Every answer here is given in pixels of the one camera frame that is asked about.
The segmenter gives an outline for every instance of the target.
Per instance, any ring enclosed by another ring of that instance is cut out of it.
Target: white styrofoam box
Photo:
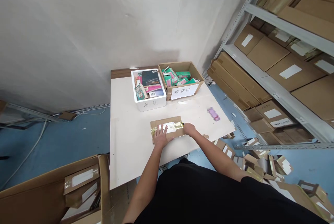
[[[135,87],[136,87],[135,76],[140,72],[149,71],[149,70],[157,70],[160,85],[161,85],[161,88],[164,92],[164,95],[138,101],[137,100],[137,95],[136,95],[136,92],[135,92]],[[163,82],[161,80],[161,76],[160,76],[160,73],[159,73],[158,69],[145,69],[145,70],[138,70],[138,71],[134,70],[134,71],[131,71],[131,77],[132,77],[133,97],[134,97],[135,103],[136,103],[137,108],[138,108],[139,111],[144,112],[144,111],[147,111],[147,110],[156,109],[158,107],[166,106],[167,95],[166,95],[165,88],[163,87]]]

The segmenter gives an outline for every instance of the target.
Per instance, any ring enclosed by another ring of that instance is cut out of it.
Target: blue floor
[[[240,113],[217,85],[209,87],[212,94],[236,127],[235,138],[226,141],[230,146],[240,145],[245,139],[253,138]],[[0,160],[0,186],[11,176],[19,164],[27,156],[35,144],[42,123],[28,130],[0,131],[0,156],[10,156],[8,160]],[[17,185],[60,166],[86,158],[91,155],[109,152],[109,108],[100,115],[80,115],[72,122],[48,123],[46,130],[29,158],[21,169],[7,183],[5,188]],[[296,184],[300,179],[311,183],[319,183],[334,203],[334,150],[279,150],[272,154],[283,154],[294,168],[286,176],[287,183]],[[190,153],[189,160],[206,168],[214,169],[201,150]],[[167,164],[171,167],[179,159]]]

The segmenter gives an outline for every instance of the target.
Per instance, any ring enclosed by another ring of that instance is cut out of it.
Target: white paper label
[[[290,38],[290,34],[287,32],[284,32],[283,30],[279,30],[277,34],[275,35],[276,38],[279,38],[281,41],[286,42]]]
[[[291,67],[289,67],[288,69],[281,72],[279,75],[282,76],[284,79],[288,79],[291,76],[293,76],[294,74],[300,72],[301,70],[302,69],[300,67],[298,67],[297,65],[294,64]]]
[[[275,99],[279,99],[280,96],[278,95],[278,93],[273,93],[272,96],[275,98]]]
[[[86,192],[84,192],[81,196],[82,198],[82,202],[84,202],[85,200],[88,199],[88,197],[95,192],[95,190],[97,189],[97,182],[94,183],[93,186],[91,186]]]
[[[244,47],[247,46],[247,44],[251,41],[253,36],[251,34],[248,34],[247,37],[244,39],[244,41],[241,43]]]
[[[277,109],[272,109],[269,111],[264,112],[264,114],[269,118],[274,118],[276,116],[282,115]]]
[[[304,56],[306,53],[311,52],[314,47],[307,44],[304,41],[299,41],[291,46],[291,49],[295,50],[297,54]]]
[[[278,121],[273,121],[270,123],[273,127],[282,127],[282,126],[288,126],[293,124],[292,121],[289,120],[289,118],[284,118]]]
[[[329,74],[334,73],[334,66],[327,61],[319,60],[315,63],[315,65]]]
[[[174,99],[179,99],[182,97],[194,95],[197,90],[198,85],[199,84],[194,84],[194,85],[185,86],[185,87],[173,88],[171,99],[174,100]]]
[[[78,174],[72,178],[72,187],[79,185],[80,183],[93,178],[93,169],[90,169],[82,174]]]
[[[296,117],[296,120],[299,121],[300,124],[307,124],[307,121],[303,117]]]
[[[227,151],[227,156],[230,158],[232,157],[232,152],[230,150]]]

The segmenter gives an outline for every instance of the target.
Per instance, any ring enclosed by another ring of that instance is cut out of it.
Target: person
[[[172,140],[165,129],[154,134],[154,148],[135,188],[125,223],[327,223],[291,201],[270,185],[253,179],[190,123],[192,137],[216,171],[186,158],[165,170],[158,169],[163,148]]]

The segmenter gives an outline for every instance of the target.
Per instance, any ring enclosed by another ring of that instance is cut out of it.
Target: cable
[[[34,150],[34,148],[37,146],[39,140],[42,138],[42,135],[44,133],[45,130],[45,126],[46,126],[47,120],[45,120],[42,131],[38,137],[38,140],[36,141],[35,145],[32,147],[32,149],[30,150],[29,154],[27,155],[27,157],[22,161],[22,163],[19,165],[19,167],[15,170],[15,172],[9,177],[9,179],[2,185],[1,190],[7,185],[7,183],[10,181],[10,179],[16,174],[16,172],[21,168],[21,166],[23,165],[23,163],[28,159],[29,155],[31,154],[31,152]]]

